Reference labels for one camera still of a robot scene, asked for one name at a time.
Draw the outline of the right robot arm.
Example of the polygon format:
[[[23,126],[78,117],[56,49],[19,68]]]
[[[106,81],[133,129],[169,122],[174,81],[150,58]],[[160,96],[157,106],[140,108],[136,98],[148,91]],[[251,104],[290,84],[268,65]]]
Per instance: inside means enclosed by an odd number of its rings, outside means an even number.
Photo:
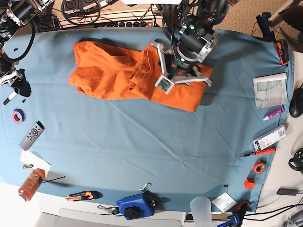
[[[0,15],[0,85],[8,85],[13,88],[13,92],[5,102],[9,102],[16,95],[30,97],[32,93],[31,86],[25,76],[25,70],[18,70],[15,65],[27,56],[34,42],[36,35],[34,17],[52,3],[52,0],[10,1],[7,8]],[[3,47],[19,29],[27,24],[30,24],[32,31],[29,44],[22,55],[10,58],[4,52]]]

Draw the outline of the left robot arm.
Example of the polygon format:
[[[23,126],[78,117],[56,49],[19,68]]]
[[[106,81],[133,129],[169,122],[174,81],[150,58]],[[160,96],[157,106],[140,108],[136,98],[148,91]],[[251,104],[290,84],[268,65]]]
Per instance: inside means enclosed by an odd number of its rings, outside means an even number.
[[[230,5],[227,0],[183,0],[179,7],[182,14],[170,33],[171,48],[160,42],[151,43],[157,49],[162,72],[155,86],[166,94],[179,84],[204,82],[212,86],[198,64],[203,63],[216,45],[217,33],[213,27],[222,22]]]

